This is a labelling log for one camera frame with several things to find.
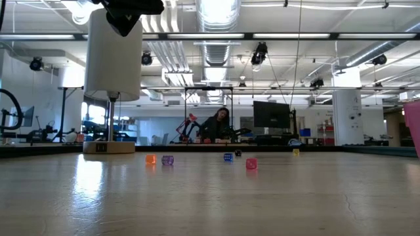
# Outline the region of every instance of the dark hair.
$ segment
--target dark hair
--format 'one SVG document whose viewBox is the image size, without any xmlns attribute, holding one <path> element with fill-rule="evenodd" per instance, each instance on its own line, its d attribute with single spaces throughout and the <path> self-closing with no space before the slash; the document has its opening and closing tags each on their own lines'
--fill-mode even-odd
<svg viewBox="0 0 420 236">
<path fill-rule="evenodd" d="M 225 111 L 226 112 L 226 116 L 223 118 L 222 122 L 225 123 L 226 125 L 229 125 L 229 110 L 227 108 L 218 109 L 216 114 L 213 116 L 214 118 L 217 119 L 217 117 L 219 116 L 219 111 Z"/>
</svg>

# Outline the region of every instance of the woman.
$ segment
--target woman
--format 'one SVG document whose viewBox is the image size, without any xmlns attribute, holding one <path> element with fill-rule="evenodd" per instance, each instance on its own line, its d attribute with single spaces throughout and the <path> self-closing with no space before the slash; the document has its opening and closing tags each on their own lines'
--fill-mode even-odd
<svg viewBox="0 0 420 236">
<path fill-rule="evenodd" d="M 220 108 L 216 114 L 209 117 L 200 128 L 201 139 L 209 138 L 215 142 L 216 138 L 223 139 L 222 132 L 229 127 L 229 110 Z"/>
</svg>

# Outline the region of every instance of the window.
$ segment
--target window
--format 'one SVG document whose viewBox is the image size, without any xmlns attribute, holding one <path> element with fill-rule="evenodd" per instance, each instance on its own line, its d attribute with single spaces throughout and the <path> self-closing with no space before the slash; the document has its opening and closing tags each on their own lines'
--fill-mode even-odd
<svg viewBox="0 0 420 236">
<path fill-rule="evenodd" d="M 105 124 L 105 108 L 90 105 L 89 118 L 90 118 L 90 121 L 96 124 L 104 125 Z"/>
<path fill-rule="evenodd" d="M 85 69 L 80 66 L 60 69 L 63 87 L 82 87 L 85 83 Z"/>
<path fill-rule="evenodd" d="M 87 114 L 87 103 L 82 102 L 81 103 L 81 120 L 86 120 L 86 114 Z"/>
</svg>

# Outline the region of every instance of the white cylinder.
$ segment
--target white cylinder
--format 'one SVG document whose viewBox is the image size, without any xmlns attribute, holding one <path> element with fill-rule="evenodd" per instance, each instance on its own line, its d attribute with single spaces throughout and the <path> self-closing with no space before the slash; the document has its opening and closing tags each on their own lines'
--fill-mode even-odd
<svg viewBox="0 0 420 236">
<path fill-rule="evenodd" d="M 106 20 L 106 10 L 92 12 L 85 76 L 85 95 L 108 100 L 120 93 L 121 101 L 138 100 L 142 60 L 142 24 L 126 37 L 118 35 Z"/>
</svg>

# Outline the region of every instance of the black monitor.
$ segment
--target black monitor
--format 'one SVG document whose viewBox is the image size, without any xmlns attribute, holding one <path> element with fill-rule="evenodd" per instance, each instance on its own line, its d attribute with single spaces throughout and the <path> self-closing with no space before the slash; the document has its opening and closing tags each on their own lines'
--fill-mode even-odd
<svg viewBox="0 0 420 236">
<path fill-rule="evenodd" d="M 254 127 L 290 128 L 289 105 L 254 101 Z"/>
<path fill-rule="evenodd" d="M 33 112 L 35 107 L 31 107 L 24 112 L 24 120 L 22 122 L 22 127 L 32 127 Z"/>
</svg>

